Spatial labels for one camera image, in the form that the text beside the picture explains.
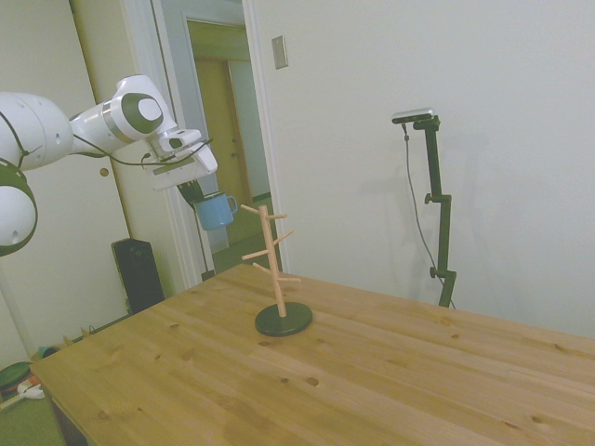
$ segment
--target wall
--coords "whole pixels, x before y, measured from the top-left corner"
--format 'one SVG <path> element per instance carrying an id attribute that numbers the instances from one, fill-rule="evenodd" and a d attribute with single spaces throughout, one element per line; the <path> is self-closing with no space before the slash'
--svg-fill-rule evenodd
<path id="1" fill-rule="evenodd" d="M 390 122 L 430 106 L 457 307 L 595 337 L 595 3 L 247 3 L 292 272 L 437 302 Z M 289 67 L 275 71 L 280 34 Z M 435 253 L 439 206 L 423 204 L 425 143 L 411 133 Z"/>
<path id="2" fill-rule="evenodd" d="M 257 95 L 249 61 L 230 60 L 231 82 L 244 142 L 245 162 L 253 197 L 271 192 L 262 132 L 258 120 Z"/>
<path id="3" fill-rule="evenodd" d="M 116 84 L 122 78 L 138 73 L 120 0 L 75 0 L 73 7 L 95 99 L 102 102 L 113 96 Z M 138 163 L 147 151 L 145 142 L 137 142 L 114 155 L 123 161 Z M 131 236 L 151 243 L 165 296 L 181 293 L 186 287 L 165 191 L 154 191 L 140 167 L 116 164 L 115 171 Z"/>

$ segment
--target wooden door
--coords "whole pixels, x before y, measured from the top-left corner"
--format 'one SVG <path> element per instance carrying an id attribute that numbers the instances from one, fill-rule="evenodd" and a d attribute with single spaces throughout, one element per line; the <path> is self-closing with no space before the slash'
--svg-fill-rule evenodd
<path id="1" fill-rule="evenodd" d="M 95 105 L 68 0 L 3 2 L 0 41 L 0 91 L 48 98 L 67 116 Z M 126 315 L 111 243 L 128 232 L 109 160 L 72 155 L 25 176 L 39 222 L 29 244 L 0 258 L 0 294 L 32 355 Z"/>
<path id="2" fill-rule="evenodd" d="M 218 162 L 219 190 L 240 204 L 252 203 L 245 167 L 244 148 L 233 102 L 229 66 L 226 60 L 197 59 L 196 73 L 203 99 L 211 149 Z"/>

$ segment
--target cable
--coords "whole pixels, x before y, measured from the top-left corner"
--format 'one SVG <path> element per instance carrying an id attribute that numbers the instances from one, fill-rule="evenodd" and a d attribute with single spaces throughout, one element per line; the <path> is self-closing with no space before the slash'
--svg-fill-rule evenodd
<path id="1" fill-rule="evenodd" d="M 91 146 L 93 149 L 96 149 L 98 151 L 100 151 L 101 153 L 103 153 L 105 156 L 107 156 L 108 158 L 110 158 L 111 160 L 115 161 L 116 163 L 119 164 L 123 164 L 123 165 L 140 165 L 140 166 L 145 166 L 145 165 L 173 165 L 173 164 L 179 164 L 182 163 L 184 161 L 186 161 L 188 158 L 192 157 L 196 152 L 198 152 L 201 148 L 203 148 L 205 145 L 213 142 L 213 139 L 208 139 L 207 141 L 205 141 L 203 144 L 200 145 L 200 147 L 198 149 L 195 149 L 194 151 L 192 151 L 192 153 L 189 153 L 188 155 L 186 155 L 184 158 L 181 158 L 177 161 L 174 161 L 173 163 L 143 163 L 142 160 L 140 163 L 127 163 L 126 161 L 121 161 L 118 160 L 115 156 L 113 156 L 111 153 L 106 152 L 104 149 L 96 146 L 95 144 L 93 144 L 90 141 L 87 141 L 84 138 L 79 137 L 78 135 L 74 135 L 75 138 L 80 139 L 81 141 L 83 141 L 85 144 L 88 144 L 89 146 Z"/>
<path id="2" fill-rule="evenodd" d="M 18 168 L 20 169 L 20 167 L 22 166 L 22 159 L 31 154 L 29 151 L 26 151 L 23 147 L 22 144 L 20 143 L 20 138 L 19 135 L 17 135 L 17 131 L 15 130 L 15 128 L 12 126 L 12 124 L 10 123 L 10 121 L 8 121 L 8 118 L 5 117 L 5 115 L 0 111 L 0 116 L 2 116 L 2 119 L 4 119 L 5 123 L 7 123 L 8 128 L 10 129 L 10 131 L 12 132 L 12 136 L 15 137 L 15 140 L 17 141 L 17 144 L 19 145 L 19 150 L 20 150 L 20 159 L 19 159 L 19 165 Z"/>
<path id="3" fill-rule="evenodd" d="M 437 270 L 438 268 L 436 267 L 436 262 L 434 261 L 434 256 L 431 254 L 430 249 L 428 248 L 428 244 L 426 243 L 426 238 L 424 237 L 424 233 L 421 230 L 421 225 L 419 224 L 419 213 L 417 211 L 417 201 L 416 201 L 416 193 L 414 192 L 413 189 L 413 182 L 411 181 L 411 169 L 409 168 L 409 135 L 407 135 L 407 126 L 405 124 L 401 124 L 403 131 L 405 133 L 405 153 L 406 153 L 406 164 L 407 164 L 407 180 L 409 181 L 409 189 L 411 190 L 411 197 L 413 198 L 413 208 L 416 212 L 416 224 L 417 224 L 417 230 L 419 231 L 419 236 L 421 237 L 421 241 L 424 243 L 424 247 L 426 248 L 426 252 L 428 253 L 428 256 L 430 257 L 430 261 L 431 261 L 431 265 L 434 267 L 434 270 Z M 442 277 L 438 277 L 438 280 L 440 281 L 440 283 L 442 284 L 442 286 L 444 287 L 444 281 Z M 450 303 L 453 305 L 453 308 L 456 309 L 455 307 L 455 302 L 453 302 L 453 299 L 450 300 Z"/>

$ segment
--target mug tree base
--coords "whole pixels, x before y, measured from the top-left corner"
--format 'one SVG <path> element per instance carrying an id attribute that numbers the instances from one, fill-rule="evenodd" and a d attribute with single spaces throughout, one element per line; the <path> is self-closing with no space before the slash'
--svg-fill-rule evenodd
<path id="1" fill-rule="evenodd" d="M 304 304 L 286 302 L 287 315 L 279 316 L 277 305 L 264 308 L 257 315 L 257 330 L 266 336 L 290 336 L 304 330 L 312 322 L 312 311 Z"/>

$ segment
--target mug handle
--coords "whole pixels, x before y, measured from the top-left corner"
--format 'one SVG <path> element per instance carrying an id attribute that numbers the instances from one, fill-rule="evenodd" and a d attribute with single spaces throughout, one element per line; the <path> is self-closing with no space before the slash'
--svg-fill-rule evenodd
<path id="1" fill-rule="evenodd" d="M 227 195 L 227 199 L 229 200 L 230 198 L 233 200 L 233 209 L 231 210 L 231 214 L 233 215 L 238 212 L 238 202 L 231 195 Z"/>

